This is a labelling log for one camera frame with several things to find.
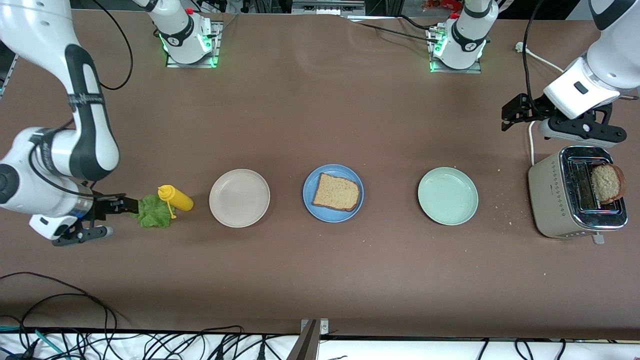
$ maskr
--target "bread slice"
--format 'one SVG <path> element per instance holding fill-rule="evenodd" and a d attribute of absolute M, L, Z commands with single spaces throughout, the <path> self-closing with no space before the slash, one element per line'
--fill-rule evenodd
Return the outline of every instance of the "bread slice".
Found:
<path fill-rule="evenodd" d="M 360 188 L 342 177 L 320 174 L 313 205 L 340 211 L 353 211 L 360 200 Z"/>
<path fill-rule="evenodd" d="M 591 173 L 591 184 L 602 205 L 608 205 L 625 194 L 625 176 L 619 167 L 612 164 L 595 167 Z"/>

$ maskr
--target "light green plate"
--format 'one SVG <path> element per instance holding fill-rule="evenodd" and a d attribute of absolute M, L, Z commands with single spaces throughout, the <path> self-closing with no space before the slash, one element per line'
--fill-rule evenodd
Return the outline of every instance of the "light green plate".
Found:
<path fill-rule="evenodd" d="M 422 210 L 444 225 L 460 225 L 478 208 L 478 191 L 465 173 L 450 167 L 429 171 L 418 185 Z"/>

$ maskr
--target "table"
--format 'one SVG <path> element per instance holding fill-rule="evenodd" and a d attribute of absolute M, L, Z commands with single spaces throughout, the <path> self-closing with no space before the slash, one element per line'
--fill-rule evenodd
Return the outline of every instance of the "table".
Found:
<path fill-rule="evenodd" d="M 430 73 L 419 40 L 335 16 L 241 15 L 225 30 L 217 69 L 166 69 L 147 15 L 115 17 L 135 67 L 125 88 L 105 93 L 122 158 L 96 189 L 141 198 L 172 184 L 195 208 L 165 230 L 112 216 L 114 237 L 61 249 L 29 216 L 0 211 L 2 273 L 71 282 L 136 329 L 296 332 L 301 318 L 321 317 L 337 334 L 637 338 L 637 103 L 614 107 L 629 133 L 611 149 L 627 177 L 628 226 L 602 247 L 542 237 L 527 194 L 526 126 L 500 132 L 502 105 L 525 89 L 513 50 L 525 22 L 497 21 L 474 76 Z M 110 20 L 78 11 L 74 21 L 100 79 L 119 83 L 128 55 Z M 376 23 L 419 35 L 401 20 Z M 539 21 L 529 48 L 564 67 L 597 36 L 590 22 Z M 530 67 L 540 94 L 557 74 L 533 59 Z M 1 153 L 23 127 L 56 127 L 69 114 L 59 82 L 18 61 L 0 102 Z M 535 141 L 538 161 L 567 144 Z M 341 224 L 312 218 L 302 203 L 306 176 L 327 163 L 351 167 L 367 194 Z M 420 178 L 442 166 L 477 186 L 479 208 L 464 225 L 438 225 L 418 205 Z M 266 216 L 246 229 L 219 224 L 207 201 L 235 168 L 271 188 Z M 16 314 L 64 291 L 26 277 L 0 286 L 0 308 Z M 102 316 L 58 299 L 27 325 L 102 327 Z"/>

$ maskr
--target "green lettuce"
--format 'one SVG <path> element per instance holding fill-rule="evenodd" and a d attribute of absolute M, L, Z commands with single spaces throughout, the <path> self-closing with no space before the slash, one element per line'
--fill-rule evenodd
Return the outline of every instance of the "green lettuce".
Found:
<path fill-rule="evenodd" d="M 160 227 L 164 229 L 171 225 L 171 213 L 167 203 L 160 200 L 157 194 L 147 195 L 138 201 L 138 213 L 131 214 L 132 217 L 138 219 L 138 224 L 142 227 Z"/>

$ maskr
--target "yellow squeeze bottle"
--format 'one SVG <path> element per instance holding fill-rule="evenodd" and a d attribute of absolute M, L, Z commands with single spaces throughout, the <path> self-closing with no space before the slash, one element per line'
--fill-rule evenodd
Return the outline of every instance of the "yellow squeeze bottle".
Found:
<path fill-rule="evenodd" d="M 158 188 L 158 197 L 160 200 L 166 201 L 169 207 L 169 213 L 171 213 L 171 218 L 176 218 L 171 211 L 171 206 L 175 206 L 176 209 L 182 211 L 189 211 L 193 208 L 193 200 L 171 185 L 160 186 Z"/>

